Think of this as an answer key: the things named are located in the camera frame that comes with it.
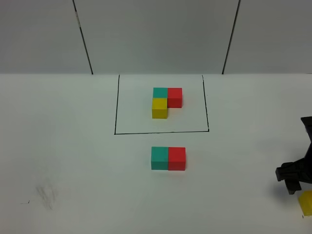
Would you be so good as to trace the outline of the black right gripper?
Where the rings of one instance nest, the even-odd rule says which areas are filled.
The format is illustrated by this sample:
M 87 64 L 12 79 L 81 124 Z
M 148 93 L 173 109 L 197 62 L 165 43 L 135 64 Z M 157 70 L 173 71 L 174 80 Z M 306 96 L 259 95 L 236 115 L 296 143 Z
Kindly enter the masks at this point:
M 300 182 L 312 182 L 312 144 L 309 145 L 305 156 L 295 162 L 286 162 L 275 171 L 277 180 L 285 180 L 290 195 L 301 191 Z

